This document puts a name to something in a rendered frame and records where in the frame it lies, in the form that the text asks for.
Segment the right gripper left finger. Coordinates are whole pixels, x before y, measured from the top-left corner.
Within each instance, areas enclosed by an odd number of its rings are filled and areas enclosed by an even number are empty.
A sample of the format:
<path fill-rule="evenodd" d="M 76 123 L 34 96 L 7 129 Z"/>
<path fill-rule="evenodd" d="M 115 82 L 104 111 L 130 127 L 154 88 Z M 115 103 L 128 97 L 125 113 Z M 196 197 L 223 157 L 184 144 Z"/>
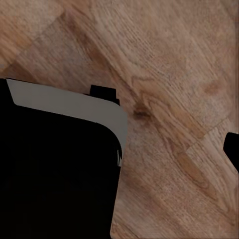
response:
<path fill-rule="evenodd" d="M 0 138 L 0 192 L 26 152 L 21 132 Z"/>

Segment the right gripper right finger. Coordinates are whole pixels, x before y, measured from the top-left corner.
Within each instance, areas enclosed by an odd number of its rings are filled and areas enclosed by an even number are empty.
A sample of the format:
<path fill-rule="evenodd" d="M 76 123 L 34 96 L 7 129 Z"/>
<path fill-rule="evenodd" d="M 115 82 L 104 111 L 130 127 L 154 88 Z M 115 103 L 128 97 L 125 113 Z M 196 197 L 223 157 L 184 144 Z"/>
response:
<path fill-rule="evenodd" d="M 239 134 L 228 132 L 223 150 L 239 172 Z"/>

